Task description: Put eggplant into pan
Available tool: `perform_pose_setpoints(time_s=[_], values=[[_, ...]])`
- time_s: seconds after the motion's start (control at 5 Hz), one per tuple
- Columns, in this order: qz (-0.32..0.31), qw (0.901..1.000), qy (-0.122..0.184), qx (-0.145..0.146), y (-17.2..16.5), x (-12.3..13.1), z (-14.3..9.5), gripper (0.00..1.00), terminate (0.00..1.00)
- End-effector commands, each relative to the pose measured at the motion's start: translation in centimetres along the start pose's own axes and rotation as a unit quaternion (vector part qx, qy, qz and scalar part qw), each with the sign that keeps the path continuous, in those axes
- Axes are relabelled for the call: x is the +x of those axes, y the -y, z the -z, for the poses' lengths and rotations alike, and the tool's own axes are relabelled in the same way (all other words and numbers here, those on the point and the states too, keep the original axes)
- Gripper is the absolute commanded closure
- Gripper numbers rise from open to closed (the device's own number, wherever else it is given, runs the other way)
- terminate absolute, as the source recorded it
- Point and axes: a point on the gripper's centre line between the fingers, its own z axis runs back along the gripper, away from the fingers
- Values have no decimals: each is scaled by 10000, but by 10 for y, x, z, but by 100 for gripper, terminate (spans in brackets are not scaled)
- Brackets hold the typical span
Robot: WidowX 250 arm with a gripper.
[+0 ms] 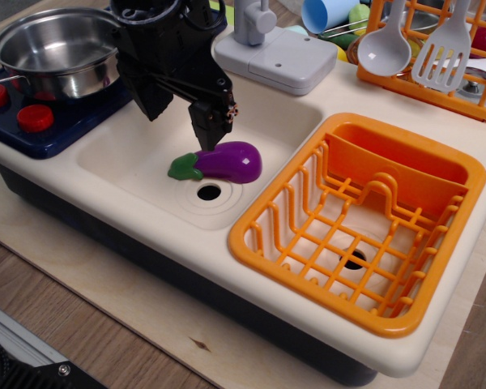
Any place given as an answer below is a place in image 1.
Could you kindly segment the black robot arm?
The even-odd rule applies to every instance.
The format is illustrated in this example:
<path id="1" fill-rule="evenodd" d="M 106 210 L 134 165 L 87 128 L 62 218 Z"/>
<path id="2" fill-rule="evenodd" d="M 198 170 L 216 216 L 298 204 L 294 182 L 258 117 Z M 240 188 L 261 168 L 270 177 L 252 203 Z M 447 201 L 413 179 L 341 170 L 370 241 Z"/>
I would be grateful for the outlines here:
<path id="1" fill-rule="evenodd" d="M 194 133 L 211 151 L 232 130 L 237 104 L 232 81 L 211 54 L 225 29 L 226 6 L 208 1 L 112 1 L 118 28 L 117 71 L 133 100 L 153 121 L 175 96 L 189 102 Z"/>

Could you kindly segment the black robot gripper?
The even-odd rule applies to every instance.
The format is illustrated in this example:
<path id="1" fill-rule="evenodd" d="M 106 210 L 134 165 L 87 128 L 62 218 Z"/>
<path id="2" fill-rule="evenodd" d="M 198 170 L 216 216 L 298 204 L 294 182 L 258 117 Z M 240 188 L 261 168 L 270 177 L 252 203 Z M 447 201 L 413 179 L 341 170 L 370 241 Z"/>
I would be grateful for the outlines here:
<path id="1" fill-rule="evenodd" d="M 211 54 L 224 29 L 224 13 L 210 11 L 116 11 L 117 68 L 149 120 L 175 96 L 189 101 L 194 133 L 202 151 L 213 151 L 232 131 L 237 104 L 232 81 Z"/>

